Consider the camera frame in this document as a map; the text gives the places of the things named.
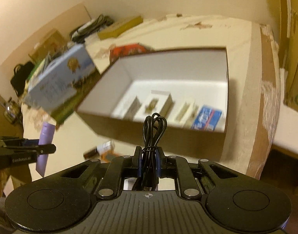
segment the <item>purple bottle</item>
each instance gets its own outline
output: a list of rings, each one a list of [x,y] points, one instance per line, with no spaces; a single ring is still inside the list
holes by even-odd
[[[48,122],[43,123],[43,128],[39,136],[38,145],[51,144],[53,140],[53,135],[55,133],[55,125]],[[45,176],[45,170],[48,160],[48,154],[39,155],[36,162],[36,171],[42,176]]]

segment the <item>dark floor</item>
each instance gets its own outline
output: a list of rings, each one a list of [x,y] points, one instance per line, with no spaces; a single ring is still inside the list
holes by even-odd
[[[298,160],[272,150],[260,180],[282,189],[290,197],[292,213],[285,231],[298,234],[298,196],[293,195],[293,189],[298,185]]]

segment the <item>metal screw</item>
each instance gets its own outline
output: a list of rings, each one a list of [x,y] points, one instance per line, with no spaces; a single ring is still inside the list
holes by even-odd
[[[108,189],[108,188],[104,188],[99,190],[98,192],[101,196],[106,197],[106,196],[110,196],[113,194],[113,190],[112,189]]]
[[[187,196],[197,196],[199,194],[199,191],[194,188],[189,188],[184,191],[184,194]]]

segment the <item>black cable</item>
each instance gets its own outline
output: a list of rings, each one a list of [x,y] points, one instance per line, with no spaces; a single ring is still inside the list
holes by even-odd
[[[132,190],[143,191],[151,187],[154,191],[159,182],[156,171],[156,148],[167,127],[167,121],[158,113],[147,116],[142,128],[145,147],[142,149],[141,177],[137,178]]]

